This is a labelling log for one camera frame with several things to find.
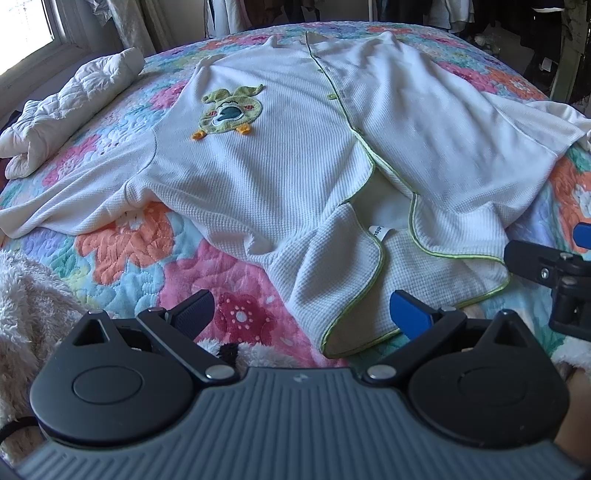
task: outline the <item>window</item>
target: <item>window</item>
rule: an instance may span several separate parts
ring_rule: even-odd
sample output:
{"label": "window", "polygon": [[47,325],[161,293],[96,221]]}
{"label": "window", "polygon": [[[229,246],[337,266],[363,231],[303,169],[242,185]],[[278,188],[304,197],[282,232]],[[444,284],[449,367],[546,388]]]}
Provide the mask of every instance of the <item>window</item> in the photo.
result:
{"label": "window", "polygon": [[77,5],[75,0],[0,0],[0,119],[90,53]]}
{"label": "window", "polygon": [[42,0],[0,2],[0,74],[53,41]]}

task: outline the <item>onesie sleeve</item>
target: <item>onesie sleeve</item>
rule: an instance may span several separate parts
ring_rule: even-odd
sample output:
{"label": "onesie sleeve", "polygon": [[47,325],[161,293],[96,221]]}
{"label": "onesie sleeve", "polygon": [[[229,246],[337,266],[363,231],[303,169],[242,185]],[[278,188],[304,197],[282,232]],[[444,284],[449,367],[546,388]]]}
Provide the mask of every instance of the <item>onesie sleeve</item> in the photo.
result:
{"label": "onesie sleeve", "polygon": [[127,182],[155,154],[154,131],[117,146],[100,160],[69,173],[42,194],[0,210],[0,229],[11,238],[42,226],[68,235],[89,233],[136,209],[126,198]]}

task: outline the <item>sunlight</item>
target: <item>sunlight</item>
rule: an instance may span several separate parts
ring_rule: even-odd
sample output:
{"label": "sunlight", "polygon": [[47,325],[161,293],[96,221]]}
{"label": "sunlight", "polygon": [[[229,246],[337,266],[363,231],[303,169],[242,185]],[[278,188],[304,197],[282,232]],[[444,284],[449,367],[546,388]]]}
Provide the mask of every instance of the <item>sunlight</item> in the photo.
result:
{"label": "sunlight", "polygon": [[52,40],[42,0],[0,1],[0,74]]}

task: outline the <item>gray gripper base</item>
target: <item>gray gripper base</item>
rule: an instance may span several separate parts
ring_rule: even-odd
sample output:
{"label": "gray gripper base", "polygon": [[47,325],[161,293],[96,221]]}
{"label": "gray gripper base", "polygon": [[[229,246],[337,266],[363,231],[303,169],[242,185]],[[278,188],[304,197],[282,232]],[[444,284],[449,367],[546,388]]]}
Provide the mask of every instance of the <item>gray gripper base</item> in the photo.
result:
{"label": "gray gripper base", "polygon": [[545,441],[478,450],[423,426],[391,389],[349,369],[251,368],[204,390],[176,425],[117,450],[46,443],[27,480],[574,480],[583,469]]}

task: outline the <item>bed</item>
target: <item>bed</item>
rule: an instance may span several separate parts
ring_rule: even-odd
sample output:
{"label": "bed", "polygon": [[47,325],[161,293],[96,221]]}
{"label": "bed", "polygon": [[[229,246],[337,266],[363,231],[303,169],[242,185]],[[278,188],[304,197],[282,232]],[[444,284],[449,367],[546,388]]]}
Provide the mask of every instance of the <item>bed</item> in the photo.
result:
{"label": "bed", "polygon": [[[10,181],[0,195],[0,207],[27,201],[74,169],[154,125],[173,105],[201,58],[262,44],[271,35],[276,35],[280,43],[289,43],[305,31],[337,38],[392,31],[397,39],[427,53],[480,91],[520,101],[544,99],[508,66],[433,28],[326,22],[230,35],[150,57],[138,81],[78,131],[52,160],[26,179]],[[591,217],[589,180],[591,157],[572,147],[558,162],[534,204],[510,227],[509,236],[584,254],[571,238],[574,225]],[[3,248],[21,250],[48,265],[81,302],[118,317],[133,316],[150,306],[172,307],[206,288],[216,299],[216,311],[200,338],[262,342],[295,357],[303,366],[349,363],[362,367],[406,341],[403,335],[395,335],[347,359],[325,358],[312,348],[262,270],[211,247],[188,219],[160,203],[129,212],[86,235],[72,237],[38,228],[19,239],[7,238]],[[513,278],[504,292],[467,310],[471,316],[492,317],[501,308],[516,310],[549,355],[561,345],[563,337],[547,326],[551,308],[547,289]],[[230,321],[240,312],[252,320],[248,333],[239,332]]]}

